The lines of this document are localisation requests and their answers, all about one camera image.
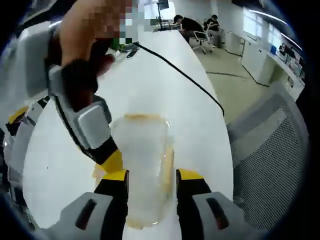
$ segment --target white office chair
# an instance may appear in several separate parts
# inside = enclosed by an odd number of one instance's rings
[[[210,43],[211,38],[210,38],[210,36],[208,34],[209,28],[210,28],[210,25],[208,25],[208,28],[207,28],[206,31],[204,31],[204,30],[203,30],[203,32],[201,32],[201,31],[193,31],[194,32],[194,37],[191,37],[191,38],[196,39],[199,42],[199,45],[198,46],[194,46],[192,48],[192,50],[201,49],[204,54],[207,54],[206,49],[203,47],[203,43],[207,43],[208,45],[210,45],[210,47],[212,47],[212,45]]]

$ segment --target gray mesh fabric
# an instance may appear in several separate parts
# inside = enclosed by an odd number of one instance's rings
[[[245,220],[270,230],[286,213],[308,153],[308,131],[280,82],[228,126],[233,161],[233,202]]]

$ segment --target floor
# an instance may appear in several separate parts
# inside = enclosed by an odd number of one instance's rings
[[[198,43],[190,40],[190,45]],[[200,48],[194,50],[207,72],[220,104],[223,106],[225,123],[237,118],[252,103],[268,91],[267,86],[257,84],[241,65],[241,57],[224,49],[213,49],[204,54]]]

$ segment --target person's hand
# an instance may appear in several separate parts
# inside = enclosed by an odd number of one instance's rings
[[[93,44],[99,39],[119,38],[120,21],[125,21],[129,7],[131,0],[77,0],[60,24],[61,67],[74,60],[85,60],[94,66],[97,76],[105,73],[114,58],[105,52],[95,58],[91,54]],[[76,112],[93,102],[92,89],[65,89],[65,93]]]

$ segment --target black cable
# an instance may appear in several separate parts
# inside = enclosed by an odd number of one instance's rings
[[[165,59],[163,56],[159,55],[158,53],[146,48],[145,46],[141,46],[139,43],[134,42],[134,45],[136,45],[139,48],[142,48],[143,50],[147,51],[148,53],[157,56],[158,58],[162,59],[165,61],[167,64],[169,64],[171,67],[173,67],[175,70],[177,70],[179,73],[181,73],[183,76],[185,76],[188,80],[190,80],[193,84],[195,84],[198,88],[200,88],[202,91],[204,91],[222,110],[223,116],[225,116],[225,110],[221,106],[221,104],[207,91],[205,90],[202,86],[200,86],[197,82],[195,82],[191,77],[189,77],[187,74],[185,74],[183,71],[181,71],[179,68],[177,68],[175,65],[173,65],[170,61]]]

